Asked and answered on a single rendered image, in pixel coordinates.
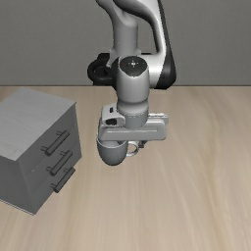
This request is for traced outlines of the white porcelain mug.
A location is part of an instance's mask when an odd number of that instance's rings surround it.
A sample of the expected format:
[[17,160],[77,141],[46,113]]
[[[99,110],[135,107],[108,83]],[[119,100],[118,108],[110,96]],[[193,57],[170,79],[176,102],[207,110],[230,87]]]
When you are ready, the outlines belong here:
[[139,151],[137,141],[109,141],[96,138],[96,143],[100,158],[108,166],[117,166],[126,157],[132,157]]

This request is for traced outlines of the grey cabinet with drawers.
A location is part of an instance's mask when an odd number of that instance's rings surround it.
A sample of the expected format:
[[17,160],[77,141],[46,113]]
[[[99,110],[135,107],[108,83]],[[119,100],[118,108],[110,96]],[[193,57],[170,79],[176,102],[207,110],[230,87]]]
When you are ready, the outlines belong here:
[[74,101],[21,87],[0,102],[0,201],[36,214],[80,158]]

